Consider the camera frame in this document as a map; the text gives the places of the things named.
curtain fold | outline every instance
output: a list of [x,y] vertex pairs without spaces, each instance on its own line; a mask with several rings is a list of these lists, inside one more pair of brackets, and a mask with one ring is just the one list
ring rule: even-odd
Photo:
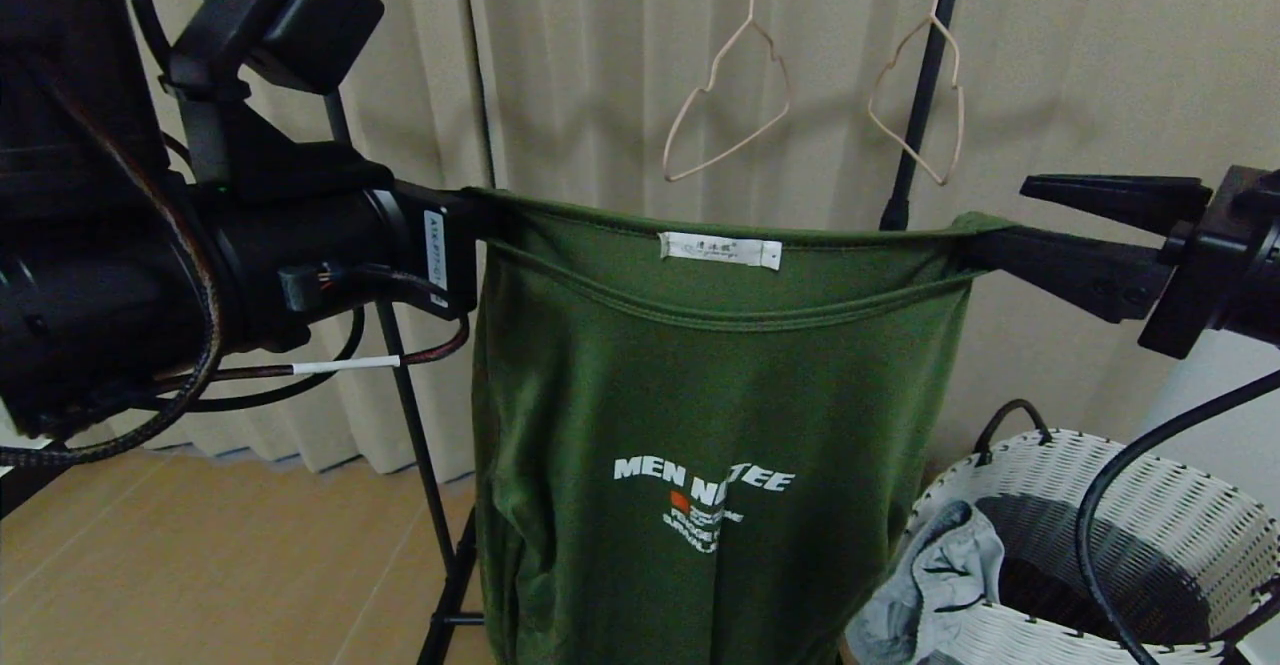
[[[570,203],[772,228],[876,228],[899,151],[865,115],[877,73],[931,0],[758,0],[786,58],[791,114],[748,150],[685,182],[662,176],[662,146],[689,91],[741,23],[746,0],[384,0],[387,15],[342,86],[358,150],[429,187],[494,179]],[[156,0],[173,27],[196,0]],[[1280,0],[960,0],[968,138],[956,176],[916,176],[911,226],[965,210],[1029,226],[1157,246],[1158,238],[1021,199],[1038,171],[1184,174],[1216,185],[1229,164],[1280,162]],[[888,75],[878,114],[905,129],[923,37]],[[147,73],[156,74],[152,63]],[[288,136],[328,136],[319,97],[252,81],[252,105]],[[154,88],[161,123],[177,109]],[[727,58],[695,104],[673,168],[717,155],[782,104],[759,41]],[[955,97],[940,87],[924,155],[954,146]],[[330,358],[347,317],[320,324],[288,361]],[[403,313],[407,343],[443,340],[447,324]],[[954,460],[1001,402],[1028,396],[1052,425],[1128,437],[1171,361],[1135,345],[1139,324],[1098,322],[1004,274],[982,278],[965,326],[933,455]],[[383,354],[376,318],[361,356]],[[234,356],[228,364],[270,356]],[[471,468],[470,350],[416,368],[442,478]],[[218,386],[261,387],[259,382]],[[115,423],[114,428],[127,427]],[[388,372],[340,373],[297,400],[228,416],[188,416],[154,444],[301,454],[314,469],[366,457],[412,460]]]

tile grout line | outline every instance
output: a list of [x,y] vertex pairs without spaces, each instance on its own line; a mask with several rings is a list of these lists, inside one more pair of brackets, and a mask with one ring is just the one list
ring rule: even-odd
[[146,481],[148,481],[151,478],[151,474],[156,474],[160,471],[160,468],[164,468],[165,464],[169,464],[169,460],[173,460],[174,455],[175,455],[174,451],[169,451],[169,454],[164,454],[161,457],[160,462],[156,463],[154,468],[151,468],[150,471],[147,471],[146,474],[142,474],[141,478],[137,478],[137,482],[133,482],[128,489],[125,489],[124,492],[122,492],[119,496],[115,496],[114,500],[111,500],[106,506],[102,506],[102,510],[97,515],[93,515],[93,518],[90,519],[90,522],[84,523],[84,527],[82,527],[81,529],[77,529],[76,535],[73,535],[72,537],[67,538],[67,541],[63,542],[63,545],[59,546],[58,550],[51,551],[51,554],[49,554],[49,558],[45,558],[45,560],[41,561],[40,565],[37,565],[36,568],[33,568],[31,570],[31,573],[27,573],[27,577],[24,577],[22,581],[19,581],[18,584],[15,584],[13,587],[13,590],[10,590],[9,592],[5,592],[4,597],[0,597],[0,605],[4,605],[5,602],[9,602],[9,598],[13,597],[18,591],[20,591],[27,583],[29,583],[32,581],[32,578],[35,578],[37,574],[42,573],[42,570],[45,570],[46,565],[49,565],[50,563],[52,563],[54,559],[56,559],[59,555],[61,555],[64,551],[67,551],[67,549],[70,547],[73,542],[78,541],[78,538],[81,538],[83,536],[83,533],[87,533],[90,528],[92,528],[102,518],[105,518],[105,515],[108,513],[110,513],[110,510],[114,510],[115,505],[119,505],[120,501],[124,500],[124,497],[128,497],[129,495],[132,495],[133,491],[134,491],[134,489],[137,489],[138,486],[141,486],[142,483],[145,483]]
[[334,652],[333,665],[338,665],[338,661],[340,661],[342,656],[346,655],[347,646],[351,645],[351,639],[356,634],[356,629],[360,628],[360,622],[365,619],[365,613],[369,611],[370,604],[372,604],[374,597],[378,596],[379,588],[383,587],[383,583],[387,581],[387,575],[390,574],[393,565],[396,565],[396,560],[398,559],[401,551],[404,550],[404,545],[408,542],[410,535],[413,533],[413,527],[422,519],[422,513],[425,513],[425,510],[426,503],[419,505],[417,513],[415,513],[413,518],[410,519],[408,527],[404,528],[404,533],[401,536],[401,541],[396,545],[396,550],[393,550],[390,556],[387,559],[387,567],[383,568],[383,574],[378,577],[378,582],[374,583],[374,588],[369,591],[369,597],[365,598],[365,605],[360,607],[360,613],[357,613],[356,619],[352,620],[351,629],[347,630],[347,637],[344,637],[342,639],[342,645],[338,646],[338,652]]

beige hanger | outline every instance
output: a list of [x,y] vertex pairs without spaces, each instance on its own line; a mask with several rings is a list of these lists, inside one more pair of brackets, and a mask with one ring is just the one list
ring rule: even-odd
[[[707,162],[698,165],[698,168],[691,168],[678,174],[671,174],[671,145],[676,141],[676,132],[678,132],[681,124],[685,123],[685,115],[689,113],[690,106],[699,95],[708,95],[708,92],[713,91],[721,60],[723,60],[724,55],[733,49],[733,45],[737,43],[740,37],[742,37],[742,33],[749,29],[758,32],[759,36],[763,37],[763,40],[769,45],[769,61],[777,63],[778,69],[782,70],[782,83],[783,87],[786,87],[787,97],[786,104],[782,105],[782,113],[774,115],[771,121],[764,123],[760,129],[753,132],[750,136],[746,136],[741,142],[739,142],[739,145],[730,147],[730,150],[723,151],[723,153],[716,155],[713,159],[707,160]],[[712,168],[712,165],[721,162],[721,160],[727,159],[730,155],[736,153],[742,147],[746,147],[746,145],[756,137],[763,136],[764,130],[772,128],[777,121],[781,121],[782,118],[786,118],[787,113],[791,113],[791,78],[787,77],[787,64],[773,45],[773,37],[764,31],[763,27],[760,27],[760,23],[755,22],[755,0],[746,0],[746,19],[737,28],[737,31],[733,32],[728,41],[724,42],[724,46],[721,47],[719,52],[712,59],[712,68],[707,77],[707,84],[695,87],[690,92],[689,97],[685,97],[685,105],[681,105],[680,114],[676,115],[676,121],[671,123],[671,129],[667,132],[667,146],[662,150],[662,176],[667,178],[667,182],[677,182],[678,179],[691,176],[694,173]]]
[[[901,150],[905,150],[906,153],[915,160],[915,162],[919,162],[920,168],[924,168],[924,170],[929,173],[929,176],[933,178],[933,182],[938,183],[938,185],[946,185],[947,179],[950,179],[951,174],[955,173],[956,164],[960,162],[960,147],[961,145],[964,145],[964,87],[960,86],[960,45],[956,45],[956,40],[955,37],[951,36],[951,31],[947,29],[947,26],[942,24],[942,20],[938,19],[940,1],[941,0],[933,0],[933,5],[929,8],[928,17],[920,20],[920,24],[915,26],[915,28],[911,29],[911,32],[906,33],[906,37],[904,37],[902,41],[897,43],[897,50],[893,51],[893,58],[884,65],[884,69],[882,69],[881,74],[876,78],[876,87],[872,88],[872,95],[867,100],[867,114],[870,115],[872,121],[876,123],[876,125],[884,132],[884,136],[892,137],[893,142],[897,142]],[[929,164],[924,162],[924,159],[919,153],[916,153],[916,151],[910,145],[906,145],[905,139],[899,137],[896,132],[892,132],[876,115],[876,92],[879,91],[881,82],[883,82],[884,75],[888,74],[891,69],[897,66],[897,59],[900,59],[900,56],[902,55],[902,49],[906,47],[906,43],[910,42],[911,38],[915,37],[918,32],[927,29],[929,26],[938,28],[938,32],[942,33],[942,37],[947,40],[947,45],[951,45],[951,50],[955,52],[955,68],[952,68],[951,70],[951,90],[956,91],[957,113],[959,113],[957,114],[959,123],[956,125],[956,148],[955,153],[951,153],[951,164],[947,165],[947,171],[942,173],[941,175],[933,168],[929,168]]]

white sticker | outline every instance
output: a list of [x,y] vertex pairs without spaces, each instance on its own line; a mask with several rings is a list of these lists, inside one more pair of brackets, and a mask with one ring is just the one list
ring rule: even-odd
[[440,290],[449,290],[449,270],[444,265],[444,215],[424,210],[422,217],[426,223],[426,279]]
[[777,240],[740,240],[732,237],[694,235],[689,231],[659,231],[663,258],[713,260],[717,263],[782,267],[782,244]]

green fabric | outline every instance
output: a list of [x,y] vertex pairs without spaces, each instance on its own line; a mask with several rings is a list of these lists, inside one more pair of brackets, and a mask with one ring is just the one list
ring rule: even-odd
[[[499,208],[476,331],[476,526],[503,665],[829,665],[916,495],[972,279],[946,231]],[[781,270],[659,258],[781,240]]]

